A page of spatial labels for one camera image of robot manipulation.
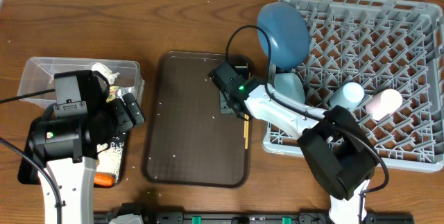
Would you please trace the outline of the light blue bowl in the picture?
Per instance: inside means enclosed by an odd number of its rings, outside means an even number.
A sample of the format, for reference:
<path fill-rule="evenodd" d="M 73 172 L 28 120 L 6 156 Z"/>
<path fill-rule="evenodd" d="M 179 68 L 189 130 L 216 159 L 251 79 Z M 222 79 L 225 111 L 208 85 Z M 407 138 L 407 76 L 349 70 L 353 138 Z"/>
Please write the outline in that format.
<path fill-rule="evenodd" d="M 295 73 L 281 73 L 274 77 L 274 88 L 279 93 L 299 103 L 305 103 L 302 82 Z"/>

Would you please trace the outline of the wooden chopstick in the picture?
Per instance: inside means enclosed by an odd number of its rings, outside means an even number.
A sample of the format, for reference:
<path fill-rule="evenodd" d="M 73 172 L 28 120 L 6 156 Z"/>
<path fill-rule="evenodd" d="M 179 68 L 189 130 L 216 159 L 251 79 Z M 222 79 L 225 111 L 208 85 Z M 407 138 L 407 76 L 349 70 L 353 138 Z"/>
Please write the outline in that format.
<path fill-rule="evenodd" d="M 244 148 L 245 150 L 248 150 L 248 144 L 249 144 L 249 116 L 247 114 L 244 115 L 245 121 L 244 121 Z"/>

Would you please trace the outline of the grey dishwasher rack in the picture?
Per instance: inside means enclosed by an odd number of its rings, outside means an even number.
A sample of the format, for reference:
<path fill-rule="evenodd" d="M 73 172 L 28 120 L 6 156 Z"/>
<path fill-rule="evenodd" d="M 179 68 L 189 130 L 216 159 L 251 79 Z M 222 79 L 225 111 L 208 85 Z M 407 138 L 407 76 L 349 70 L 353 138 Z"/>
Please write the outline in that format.
<path fill-rule="evenodd" d="M 365 95 L 358 124 L 391 169 L 433 173 L 443 168 L 443 9 L 403 0 L 280 0 L 309 27 L 310 53 L 295 69 L 305 102 L 328 108 L 345 83 Z M 365 110 L 385 89 L 402 105 L 376 121 Z"/>

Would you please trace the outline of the white rice pile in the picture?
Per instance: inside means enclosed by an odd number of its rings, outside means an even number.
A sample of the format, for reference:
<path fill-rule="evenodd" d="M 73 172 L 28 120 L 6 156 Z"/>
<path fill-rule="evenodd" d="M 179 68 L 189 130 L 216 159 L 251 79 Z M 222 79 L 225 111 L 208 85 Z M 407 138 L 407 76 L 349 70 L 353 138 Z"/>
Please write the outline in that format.
<path fill-rule="evenodd" d="M 111 138 L 105 144 L 97 145 L 97 172 L 112 175 L 116 181 L 119 179 L 125 142 L 126 134 L 123 133 L 120 136 Z"/>

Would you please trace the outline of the large blue plate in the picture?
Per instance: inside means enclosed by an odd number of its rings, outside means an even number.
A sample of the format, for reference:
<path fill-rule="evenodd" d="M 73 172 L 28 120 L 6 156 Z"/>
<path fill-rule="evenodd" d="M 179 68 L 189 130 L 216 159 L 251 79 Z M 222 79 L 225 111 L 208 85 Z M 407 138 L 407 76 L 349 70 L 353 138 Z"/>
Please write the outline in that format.
<path fill-rule="evenodd" d="M 290 70 L 303 63 L 309 55 L 311 42 L 306 21 L 298 9 L 285 2 L 263 6 L 257 17 L 271 43 L 271 62 Z"/>

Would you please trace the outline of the pink cup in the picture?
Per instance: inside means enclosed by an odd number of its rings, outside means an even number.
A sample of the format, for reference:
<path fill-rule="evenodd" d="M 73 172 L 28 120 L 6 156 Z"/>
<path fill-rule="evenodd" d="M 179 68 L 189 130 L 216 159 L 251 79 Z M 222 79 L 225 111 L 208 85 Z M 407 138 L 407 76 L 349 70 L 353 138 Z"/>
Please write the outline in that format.
<path fill-rule="evenodd" d="M 374 120 L 379 121 L 386 115 L 394 113 L 402 102 L 401 93 L 394 89 L 385 89 L 372 97 L 365 105 L 365 110 Z"/>

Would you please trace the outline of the white tissue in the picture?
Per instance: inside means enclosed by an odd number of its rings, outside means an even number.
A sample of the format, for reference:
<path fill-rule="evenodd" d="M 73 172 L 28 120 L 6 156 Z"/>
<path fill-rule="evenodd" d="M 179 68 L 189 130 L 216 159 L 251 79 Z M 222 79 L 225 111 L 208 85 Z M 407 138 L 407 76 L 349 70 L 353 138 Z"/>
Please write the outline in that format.
<path fill-rule="evenodd" d="M 108 80 L 110 85 L 113 85 L 120 75 L 119 72 L 113 72 L 110 68 L 99 62 L 95 62 L 91 70 L 100 72 Z"/>

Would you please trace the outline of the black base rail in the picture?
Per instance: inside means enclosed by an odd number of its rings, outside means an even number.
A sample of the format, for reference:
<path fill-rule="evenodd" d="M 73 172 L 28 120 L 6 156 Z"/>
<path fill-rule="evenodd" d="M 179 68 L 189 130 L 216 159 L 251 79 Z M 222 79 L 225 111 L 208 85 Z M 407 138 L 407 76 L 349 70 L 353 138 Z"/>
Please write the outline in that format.
<path fill-rule="evenodd" d="M 109 212 L 94 212 L 93 217 L 93 224 L 328 224 L 331 222 L 325 212 L 185 212 L 179 207 L 150 209 L 138 203 L 124 203 Z"/>

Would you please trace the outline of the light blue cup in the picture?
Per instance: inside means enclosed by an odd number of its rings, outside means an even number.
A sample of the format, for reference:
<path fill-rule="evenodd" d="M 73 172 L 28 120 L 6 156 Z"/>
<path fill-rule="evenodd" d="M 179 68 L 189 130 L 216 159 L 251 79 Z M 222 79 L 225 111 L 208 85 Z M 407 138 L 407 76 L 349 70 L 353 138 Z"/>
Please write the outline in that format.
<path fill-rule="evenodd" d="M 330 98 L 330 106 L 341 106 L 349 111 L 354 111 L 365 95 L 363 87 L 355 82 L 349 82 L 336 90 Z"/>

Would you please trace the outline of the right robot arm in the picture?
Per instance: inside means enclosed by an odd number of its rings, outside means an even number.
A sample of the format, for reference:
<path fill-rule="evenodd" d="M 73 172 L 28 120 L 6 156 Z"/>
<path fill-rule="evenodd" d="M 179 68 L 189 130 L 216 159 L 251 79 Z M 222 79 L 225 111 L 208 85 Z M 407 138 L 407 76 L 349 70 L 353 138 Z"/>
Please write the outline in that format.
<path fill-rule="evenodd" d="M 240 117 L 269 122 L 297 140 L 313 176 L 330 195 L 333 223 L 365 219 L 367 187 L 380 158 L 347 109 L 309 107 L 261 78 L 245 78 L 226 61 L 208 77 Z"/>

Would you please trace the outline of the brown serving tray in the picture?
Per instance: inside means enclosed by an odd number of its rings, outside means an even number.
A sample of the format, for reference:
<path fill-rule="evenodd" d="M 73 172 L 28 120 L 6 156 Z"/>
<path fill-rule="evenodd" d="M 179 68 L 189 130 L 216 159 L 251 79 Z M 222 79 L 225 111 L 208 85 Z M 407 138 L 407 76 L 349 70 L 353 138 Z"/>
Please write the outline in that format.
<path fill-rule="evenodd" d="M 244 121 L 207 76 L 224 60 L 183 51 L 160 59 L 142 162 L 148 181 L 234 189 L 247 180 Z"/>

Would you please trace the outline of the black plastic tray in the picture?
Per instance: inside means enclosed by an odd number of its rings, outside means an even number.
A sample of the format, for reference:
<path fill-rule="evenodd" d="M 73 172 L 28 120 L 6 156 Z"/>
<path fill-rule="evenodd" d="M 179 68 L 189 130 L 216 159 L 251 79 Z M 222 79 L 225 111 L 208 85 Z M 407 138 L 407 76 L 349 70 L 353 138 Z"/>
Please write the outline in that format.
<path fill-rule="evenodd" d="M 125 160 L 125 155 L 126 155 L 126 144 L 128 142 L 129 132 L 124 132 L 124 133 L 126 134 L 126 142 L 125 142 L 125 148 L 123 150 L 121 170 L 120 170 L 120 174 L 119 174 L 119 179 L 117 181 L 115 181 L 114 186 L 120 182 L 122 171 L 123 171 L 123 166 L 124 166 L 124 160 Z M 37 170 L 31 164 L 29 164 L 25 159 L 21 160 L 21 164 L 20 164 L 19 171 L 17 174 L 17 179 L 22 184 L 40 185 L 40 179 L 38 178 Z M 100 187 L 98 185 L 94 185 L 94 186 L 98 187 L 98 188 L 111 188 L 111 187 Z"/>

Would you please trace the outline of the orange carrot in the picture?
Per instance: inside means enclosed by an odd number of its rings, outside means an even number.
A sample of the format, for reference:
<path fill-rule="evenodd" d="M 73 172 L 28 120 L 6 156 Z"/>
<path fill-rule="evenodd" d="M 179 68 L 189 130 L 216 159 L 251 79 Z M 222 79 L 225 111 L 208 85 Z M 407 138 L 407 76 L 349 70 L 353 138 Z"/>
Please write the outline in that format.
<path fill-rule="evenodd" d="M 94 176 L 94 184 L 100 187 L 113 187 L 115 178 L 107 173 L 96 173 Z"/>

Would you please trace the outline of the clear plastic bin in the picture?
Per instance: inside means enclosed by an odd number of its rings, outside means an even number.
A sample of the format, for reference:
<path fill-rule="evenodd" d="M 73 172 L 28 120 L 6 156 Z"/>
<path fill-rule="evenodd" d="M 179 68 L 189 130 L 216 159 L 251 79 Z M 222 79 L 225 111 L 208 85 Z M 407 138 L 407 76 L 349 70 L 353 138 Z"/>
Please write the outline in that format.
<path fill-rule="evenodd" d="M 99 62 L 119 72 L 113 85 L 92 65 Z M 138 62 L 85 58 L 32 57 L 24 68 L 18 95 L 40 107 L 53 106 L 57 117 L 88 115 L 106 104 L 110 86 L 119 86 L 117 98 L 132 93 L 142 100 L 144 80 Z"/>

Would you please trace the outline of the yellow green snack wrapper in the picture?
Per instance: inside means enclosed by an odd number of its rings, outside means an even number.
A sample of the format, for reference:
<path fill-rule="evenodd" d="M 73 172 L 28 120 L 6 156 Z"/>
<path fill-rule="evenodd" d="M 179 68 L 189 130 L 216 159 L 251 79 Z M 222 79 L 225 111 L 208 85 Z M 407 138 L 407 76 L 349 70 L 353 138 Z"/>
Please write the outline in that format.
<path fill-rule="evenodd" d="M 109 94 L 106 102 L 110 102 L 117 97 L 117 92 L 119 91 L 119 86 L 110 86 Z"/>

